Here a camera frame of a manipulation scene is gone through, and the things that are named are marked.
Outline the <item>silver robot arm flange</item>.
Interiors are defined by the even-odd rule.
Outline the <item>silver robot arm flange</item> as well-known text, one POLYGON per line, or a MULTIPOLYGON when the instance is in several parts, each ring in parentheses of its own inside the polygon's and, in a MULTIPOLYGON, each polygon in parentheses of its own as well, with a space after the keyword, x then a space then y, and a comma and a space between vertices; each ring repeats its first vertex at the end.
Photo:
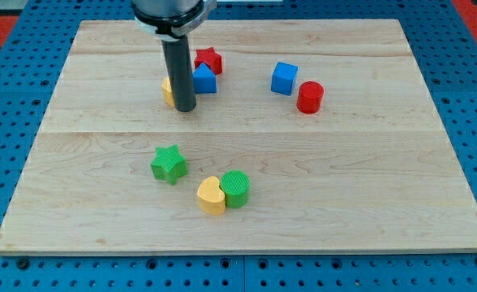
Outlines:
POLYGON ((216 7, 216 0, 131 0, 136 23, 162 41, 187 36, 216 7))

